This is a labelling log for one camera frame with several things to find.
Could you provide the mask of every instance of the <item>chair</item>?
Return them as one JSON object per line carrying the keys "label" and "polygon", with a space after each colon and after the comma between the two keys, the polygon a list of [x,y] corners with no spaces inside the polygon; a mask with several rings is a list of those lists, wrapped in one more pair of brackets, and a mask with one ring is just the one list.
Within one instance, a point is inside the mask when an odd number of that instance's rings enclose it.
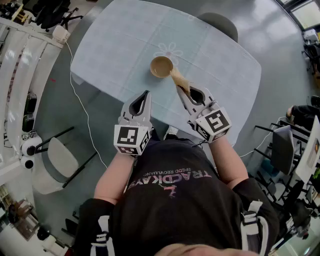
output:
{"label": "chair", "polygon": [[69,5],[69,0],[49,1],[43,5],[33,22],[37,25],[41,25],[41,28],[45,29],[47,32],[49,31],[49,28],[58,24],[61,24],[61,26],[65,25],[65,28],[68,30],[69,21],[83,18],[82,15],[71,17],[78,8],[69,11]]}
{"label": "chair", "polygon": [[305,50],[301,52],[302,54],[307,55],[310,60],[311,66],[306,69],[309,71],[312,68],[312,75],[316,73],[316,70],[320,72],[320,50],[318,46],[310,45],[305,46]]}
{"label": "chair", "polygon": [[[57,135],[45,140],[35,147],[34,168],[32,171],[32,185],[41,194],[46,195],[64,189],[86,166],[86,164],[97,154],[95,152],[81,166],[74,155],[57,138],[74,127],[64,130]],[[65,182],[59,182],[47,171],[42,160],[42,152],[46,152],[53,167],[64,177]]]}
{"label": "chair", "polygon": [[282,183],[275,183],[271,178],[269,179],[269,182],[267,182],[260,173],[260,171],[257,172],[257,175],[259,177],[256,177],[255,179],[266,188],[267,193],[264,190],[262,191],[265,193],[267,197],[270,196],[274,203],[278,201],[280,198],[282,198],[282,195],[286,189],[285,185],[283,185]]}
{"label": "chair", "polygon": [[220,30],[235,42],[238,42],[238,30],[231,20],[214,12],[206,12],[197,17]]}
{"label": "chair", "polygon": [[320,97],[313,95],[310,98],[310,103],[313,107],[320,109]]}
{"label": "chair", "polygon": [[[291,128],[292,130],[295,130],[295,131],[297,131],[297,132],[299,132],[299,133],[301,133],[301,134],[303,134],[303,135],[305,135],[305,136],[307,136],[307,137],[310,137],[310,135],[311,135],[311,132],[309,132],[309,131],[307,131],[307,130],[305,130],[305,129],[302,129],[302,128],[300,128],[300,127],[297,127],[297,126],[295,126],[294,124],[288,123],[288,122],[286,122],[286,121],[280,120],[280,124],[273,123],[273,122],[272,122],[271,124],[272,124],[273,126],[277,126],[277,127],[290,126],[290,128]],[[300,159],[301,159],[301,156],[302,156],[302,154],[303,154],[303,152],[304,152],[304,150],[305,150],[305,148],[302,147],[301,142],[304,142],[304,143],[307,144],[307,143],[308,143],[308,139],[302,138],[302,137],[300,137],[300,136],[298,136],[298,135],[295,135],[295,134],[293,134],[292,136],[293,136],[294,138],[296,138],[296,139],[299,140],[299,141],[297,142],[297,144],[300,143],[299,155],[296,155],[296,154],[294,155],[294,158],[297,159],[297,161],[299,162]],[[320,163],[316,163],[315,167],[320,168]]]}
{"label": "chair", "polygon": [[71,219],[66,218],[65,219],[65,228],[61,228],[61,231],[66,233],[67,235],[75,238],[77,233],[78,224]]}
{"label": "chair", "polygon": [[271,148],[271,156],[261,152],[257,148],[255,148],[254,150],[264,157],[270,159],[270,163],[273,167],[288,175],[292,170],[294,158],[296,157],[299,159],[300,157],[298,155],[295,155],[293,137],[298,137],[300,140],[304,141],[306,140],[293,134],[289,125],[280,127],[275,130],[258,125],[256,125],[255,127],[272,132],[272,146],[269,146],[269,148]]}
{"label": "chair", "polygon": [[294,203],[297,201],[304,187],[304,182],[299,180],[291,189],[284,201],[283,207],[286,211],[290,212]]}
{"label": "chair", "polygon": [[296,199],[289,209],[276,203],[271,203],[271,205],[278,216],[280,227],[276,239],[276,249],[287,242],[294,233],[304,234],[309,230],[312,210],[306,208],[300,199]]}

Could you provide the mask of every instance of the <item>white chair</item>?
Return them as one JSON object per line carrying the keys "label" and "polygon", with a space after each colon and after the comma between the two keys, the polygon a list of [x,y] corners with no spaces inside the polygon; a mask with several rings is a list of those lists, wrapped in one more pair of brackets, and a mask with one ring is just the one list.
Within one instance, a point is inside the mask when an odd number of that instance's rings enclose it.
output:
{"label": "white chair", "polygon": [[[50,194],[64,189],[86,166],[86,164],[97,154],[95,152],[90,158],[79,167],[79,163],[74,155],[63,145],[57,137],[73,130],[74,127],[60,132],[59,134],[45,140],[34,148],[34,168],[32,171],[32,185],[43,195]],[[47,151],[48,158],[53,167],[64,177],[65,182],[54,179],[47,171],[42,160],[42,152]]]}

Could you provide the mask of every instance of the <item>harness strap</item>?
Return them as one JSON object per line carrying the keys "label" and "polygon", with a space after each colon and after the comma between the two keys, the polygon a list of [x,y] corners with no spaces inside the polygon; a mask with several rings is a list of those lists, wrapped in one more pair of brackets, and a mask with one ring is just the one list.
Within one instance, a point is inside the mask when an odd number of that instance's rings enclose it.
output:
{"label": "harness strap", "polygon": [[109,216],[101,216],[98,223],[102,233],[97,234],[95,242],[91,243],[90,256],[106,256],[114,251],[112,239],[109,239]]}
{"label": "harness strap", "polygon": [[[267,250],[267,242],[269,236],[269,227],[266,219],[258,216],[258,211],[263,203],[261,201],[252,201],[248,211],[242,214],[242,222],[240,224],[242,250],[253,251],[264,256]],[[258,251],[257,241],[259,235],[259,225],[262,226],[262,242],[260,252]]]}

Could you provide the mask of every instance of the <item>table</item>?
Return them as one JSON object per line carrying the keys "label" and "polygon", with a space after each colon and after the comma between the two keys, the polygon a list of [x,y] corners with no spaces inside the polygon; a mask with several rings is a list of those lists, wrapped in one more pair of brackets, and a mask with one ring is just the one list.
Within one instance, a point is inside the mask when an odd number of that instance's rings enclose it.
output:
{"label": "table", "polygon": [[307,184],[311,175],[316,171],[316,164],[320,156],[320,123],[318,117],[314,117],[312,130],[305,146],[302,157],[295,169],[295,174]]}
{"label": "table", "polygon": [[232,122],[228,140],[234,145],[254,104],[261,66],[194,16],[151,2],[114,0],[83,37],[71,72],[78,84],[88,82],[122,102],[151,91],[154,118],[199,137],[187,124],[189,114],[172,79],[150,73],[157,56],[169,57],[189,81],[208,88],[225,107]]}

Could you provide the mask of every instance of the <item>wooden bowl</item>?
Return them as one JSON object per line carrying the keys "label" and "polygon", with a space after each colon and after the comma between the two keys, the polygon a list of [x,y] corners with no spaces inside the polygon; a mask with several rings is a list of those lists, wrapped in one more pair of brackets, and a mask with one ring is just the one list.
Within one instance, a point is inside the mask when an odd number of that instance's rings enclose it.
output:
{"label": "wooden bowl", "polygon": [[174,68],[171,60],[165,56],[155,57],[150,63],[150,71],[157,78],[166,78]]}

